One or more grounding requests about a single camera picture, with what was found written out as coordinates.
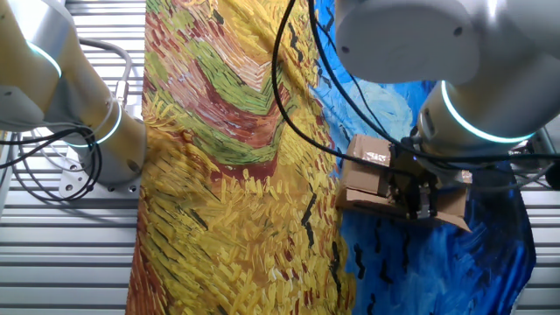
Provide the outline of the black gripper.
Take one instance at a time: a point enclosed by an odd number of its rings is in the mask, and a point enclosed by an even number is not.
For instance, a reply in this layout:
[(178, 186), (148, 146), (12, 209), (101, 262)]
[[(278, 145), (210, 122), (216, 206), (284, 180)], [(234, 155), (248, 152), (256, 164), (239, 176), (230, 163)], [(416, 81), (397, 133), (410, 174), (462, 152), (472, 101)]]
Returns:
[(412, 153), (389, 146), (388, 186), (397, 205), (405, 210), (406, 219), (419, 220), (437, 214), (436, 176), (429, 172)]

